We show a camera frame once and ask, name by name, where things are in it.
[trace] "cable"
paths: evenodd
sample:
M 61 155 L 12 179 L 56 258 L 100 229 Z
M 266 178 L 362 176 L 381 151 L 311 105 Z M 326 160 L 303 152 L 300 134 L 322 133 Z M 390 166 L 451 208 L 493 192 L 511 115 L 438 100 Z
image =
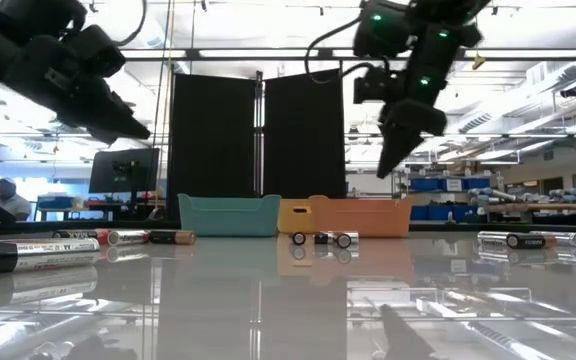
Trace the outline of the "cable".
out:
M 135 31 L 133 31 L 130 35 L 128 35 L 127 38 L 123 39 L 122 41 L 115 41 L 114 42 L 115 45 L 126 46 L 137 38 L 137 35 L 139 35 L 141 29 L 144 27 L 144 23 L 146 22 L 147 11 L 148 11 L 148 0 L 141 0 L 141 20 L 139 20 L 139 25 L 137 26 L 137 29 L 135 29 Z
M 168 2 L 168 9 L 166 11 L 167 14 L 170 14 L 172 11 L 174 10 L 174 4 L 172 3 L 172 1 Z M 168 16 L 166 18 L 166 26 L 164 29 L 164 50 L 168 44 L 168 34 L 169 34 L 169 30 L 170 30 L 170 16 Z M 155 166 L 155 147 L 157 146 L 157 125 L 159 122 L 159 105 L 161 103 L 161 88 L 163 86 L 163 78 L 164 78 L 164 67 L 166 66 L 166 54 L 165 51 L 162 52 L 162 56 L 161 56 L 161 65 L 159 67 L 159 86 L 157 86 L 157 107 L 155 108 L 155 124 L 154 124 L 154 128 L 153 128 L 153 134 L 152 134 L 152 157 L 151 157 L 151 161 L 150 161 L 150 168 L 148 169 L 148 182 L 150 182 L 150 175 L 152 174 L 152 167 Z M 155 204 L 159 201 L 159 197 L 158 197 L 159 192 L 156 191 L 155 192 Z
M 348 70 L 344 71 L 343 73 L 341 73 L 341 77 L 344 77 L 348 74 L 350 74 L 351 72 L 357 70 L 357 69 L 361 69 L 361 68 L 367 68 L 367 69 L 372 69 L 374 68 L 374 66 L 371 63 L 361 63 L 361 64 L 357 64 L 357 65 L 353 65 L 351 67 L 348 68 Z
M 174 33 L 175 33 L 175 7 L 172 7 L 172 11 L 170 12 L 170 38 L 173 37 Z M 173 76 L 175 75 L 175 72 L 173 70 L 172 67 L 172 46 L 168 47 L 168 91 L 166 91 L 166 98 L 164 100 L 164 123 L 162 128 L 164 129 L 163 131 L 166 131 L 166 126 L 169 126 L 168 124 L 168 116 L 170 116 L 170 111 L 168 111 L 168 103 L 170 101 L 172 101 L 172 99 L 170 98 L 171 96 L 171 89 L 172 89 L 172 80 L 173 80 Z M 168 143 L 168 153 L 170 153 L 170 143 Z M 159 155 L 159 174 L 157 174 L 157 185 L 159 185 L 161 183 L 161 175 L 163 173 L 163 163 L 164 163 L 164 156 L 163 156 L 163 151 L 160 153 Z M 159 205 L 159 191 L 155 192 L 155 209 L 157 208 L 157 205 Z
M 342 31 L 344 31 L 344 30 L 352 27 L 352 26 L 355 25 L 355 24 L 358 24 L 360 21 L 361 21 L 361 17 L 357 17 L 356 19 L 350 21 L 349 23 L 347 23 L 347 24 L 345 24 L 345 25 L 341 25 L 340 27 L 338 27 L 338 28 L 336 28 L 336 29 L 334 29 L 334 30 L 331 30 L 331 31 L 329 31 L 329 32 L 327 32 L 327 33 L 325 33 L 325 34 L 323 34 L 323 35 L 321 35 L 320 37 L 316 38 L 316 39 L 308 46 L 308 50 L 306 50 L 306 57 L 304 58 L 304 66 L 306 67 L 306 74 L 308 74 L 308 76 L 310 77 L 310 80 L 312 80 L 315 84 L 320 84 L 320 85 L 328 84 L 329 82 L 337 79 L 337 77 L 332 78 L 332 79 L 328 79 L 328 80 L 325 80 L 325 81 L 315 79 L 315 78 L 312 76 L 312 74 L 310 73 L 310 64 L 309 64 L 309 63 L 310 63 L 310 51 L 311 51 L 315 46 L 317 46 L 317 44 L 319 44 L 320 42 L 322 42 L 322 41 L 326 40 L 327 38 L 329 38 L 329 37 L 331 37 L 331 36 L 333 36 L 333 35 L 336 35 L 336 34 L 342 32 Z

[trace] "ceiling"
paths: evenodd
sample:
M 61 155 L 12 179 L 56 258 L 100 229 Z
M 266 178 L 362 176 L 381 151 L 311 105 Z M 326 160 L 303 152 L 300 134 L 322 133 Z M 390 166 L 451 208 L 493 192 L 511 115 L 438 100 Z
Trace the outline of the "ceiling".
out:
M 163 0 L 149 1 L 144 28 L 125 49 L 258 47 L 272 48 L 266 51 L 272 56 L 285 47 L 305 48 L 317 36 L 352 20 L 359 12 L 356 0 L 176 1 L 174 6 Z M 82 2 L 92 4 L 91 0 Z M 508 49 L 502 56 L 514 56 L 512 48 L 576 49 L 576 0 L 531 0 L 529 5 L 520 0 L 494 0 L 492 3 L 494 6 L 484 9 L 477 19 L 485 37 L 480 44 L 482 56 L 487 56 L 486 48 Z M 89 14 L 89 22 L 101 25 L 114 39 L 126 37 L 141 16 L 140 0 L 95 0 L 94 10 L 96 12 Z M 167 27 L 172 37 L 166 36 Z M 351 47 L 354 31 L 354 28 L 344 31 L 320 46 Z M 243 51 L 237 54 L 231 50 L 228 54 L 243 56 Z M 311 68 L 323 70 L 335 68 L 337 64 L 313 61 Z M 147 146 L 165 138 L 165 107 L 169 103 L 169 92 L 166 81 L 161 81 L 167 79 L 168 68 L 163 66 L 164 75 L 161 76 L 162 65 L 161 61 L 131 61 L 109 79 L 113 90 L 136 104 L 137 119 L 159 136 L 147 142 L 122 140 L 112 149 Z M 344 67 L 352 65 L 351 61 L 344 63 Z M 396 61 L 391 64 L 393 67 L 403 65 Z M 177 66 L 186 73 L 240 78 L 254 78 L 256 71 L 263 71 L 266 78 L 304 73 L 302 61 L 280 61 L 271 57 L 266 61 L 195 61 Z M 346 129 L 357 128 L 362 134 L 378 133 L 376 118 L 381 104 L 352 104 L 352 83 L 359 75 L 361 71 L 344 79 Z M 525 133 L 526 129 L 555 135 L 576 132 L 576 99 L 563 99 L 558 95 L 560 90 L 573 85 L 576 85 L 576 63 L 488 61 L 476 71 L 469 62 L 456 63 L 449 85 L 436 106 L 449 115 L 446 132 L 460 135 L 428 139 L 411 161 L 418 158 L 447 161 L 451 156 L 451 159 L 477 159 L 478 156 L 487 160 L 506 159 L 517 150 L 530 146 L 532 150 L 543 150 L 534 145 L 557 138 L 517 140 L 496 134 Z M 15 157 L 19 156 L 38 160 L 84 160 L 107 148 L 82 131 L 60 126 L 53 121 L 51 111 L 1 85 L 0 100 L 7 103 L 0 104 L 0 146 L 16 149 L 2 160 L 17 160 Z M 551 116 L 550 121 L 544 119 L 552 114 L 557 116 Z M 562 126 L 561 118 L 566 115 L 569 118 Z M 522 125 L 524 130 L 517 131 Z M 48 136 L 55 133 L 60 136 Z M 375 137 L 348 140 L 347 158 L 354 164 L 375 162 L 379 158 L 379 142 Z M 57 154 L 53 151 L 55 145 L 61 150 Z M 63 151 L 70 147 L 80 150 Z M 492 149 L 498 153 L 489 154 Z M 504 156 L 493 156 L 507 151 Z

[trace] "battery label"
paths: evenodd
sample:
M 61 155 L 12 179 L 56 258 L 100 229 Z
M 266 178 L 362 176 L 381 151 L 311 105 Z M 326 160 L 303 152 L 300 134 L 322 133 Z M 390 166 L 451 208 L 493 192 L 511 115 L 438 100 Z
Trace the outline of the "battery label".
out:
M 23 256 L 17 259 L 15 271 L 49 270 L 69 266 L 93 265 L 99 254 L 61 254 L 46 256 Z
M 77 241 L 51 241 L 51 242 L 24 242 L 15 241 L 17 253 L 22 255 L 69 253 L 69 252 L 92 252 L 99 250 L 99 243 L 95 239 L 78 239 Z

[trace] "desk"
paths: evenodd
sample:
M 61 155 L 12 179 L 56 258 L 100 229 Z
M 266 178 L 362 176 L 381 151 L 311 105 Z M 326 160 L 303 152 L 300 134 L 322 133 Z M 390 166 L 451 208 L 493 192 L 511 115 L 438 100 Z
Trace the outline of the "desk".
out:
M 41 219 L 40 221 L 47 221 L 48 220 L 48 213 L 63 213 L 64 220 L 68 219 L 68 216 L 71 212 L 79 212 L 79 211 L 88 211 L 86 208 L 67 208 L 67 209 L 46 209 L 46 208 L 35 208 L 35 215 L 33 216 L 33 220 L 37 218 L 37 213 L 40 213 Z

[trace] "black panel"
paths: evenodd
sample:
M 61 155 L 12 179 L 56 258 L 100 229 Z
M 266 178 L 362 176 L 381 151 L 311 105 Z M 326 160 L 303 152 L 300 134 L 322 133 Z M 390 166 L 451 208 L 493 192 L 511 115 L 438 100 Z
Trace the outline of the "black panel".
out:
M 177 194 L 254 196 L 252 80 L 176 75 L 170 123 L 167 207 Z
M 337 74 L 331 70 L 314 76 Z M 268 80 L 265 107 L 264 193 L 345 197 L 341 81 L 318 85 L 307 75 Z

